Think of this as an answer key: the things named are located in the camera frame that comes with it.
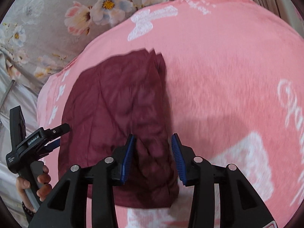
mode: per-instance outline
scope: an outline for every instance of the folded garment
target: folded garment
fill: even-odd
[[[73,164],[89,167],[110,156],[132,133],[137,144],[130,177],[114,188],[115,204],[171,206],[178,185],[165,128],[165,70],[161,54],[140,50],[111,57],[79,76],[62,116],[71,132],[61,137],[59,177]]]

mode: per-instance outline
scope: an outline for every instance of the yellow flower center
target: yellow flower center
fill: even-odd
[[[114,8],[114,6],[115,6],[115,4],[111,0],[105,0],[102,5],[103,8],[108,9],[108,10]]]

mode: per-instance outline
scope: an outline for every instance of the human hand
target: human hand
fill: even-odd
[[[43,184],[43,186],[37,191],[37,195],[38,197],[40,197],[40,201],[42,202],[45,200],[47,195],[52,191],[52,186],[49,184],[49,182],[51,181],[51,177],[48,173],[49,173],[49,169],[46,165],[44,165],[43,173],[37,177],[38,182]],[[25,207],[32,212],[36,212],[37,210],[34,209],[33,205],[29,201],[24,191],[25,189],[28,189],[30,187],[31,185],[29,181],[25,180],[22,177],[17,177],[16,188]]]

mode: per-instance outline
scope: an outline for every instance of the white bow print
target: white bow print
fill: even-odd
[[[136,24],[135,28],[130,32],[128,41],[132,41],[140,36],[145,35],[153,29],[152,20],[163,17],[177,16],[178,10],[172,5],[150,13],[150,9],[139,11],[131,17],[131,21]]]

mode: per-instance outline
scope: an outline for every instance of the bed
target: bed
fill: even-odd
[[[9,110],[21,104],[27,134],[37,129],[38,94],[52,74],[60,72],[98,35],[134,12],[167,0],[115,0],[118,15],[101,14],[106,0],[16,0],[0,25],[0,193],[14,217],[27,225],[15,191],[16,176],[8,171]],[[254,0],[304,36],[303,20],[291,0]]]

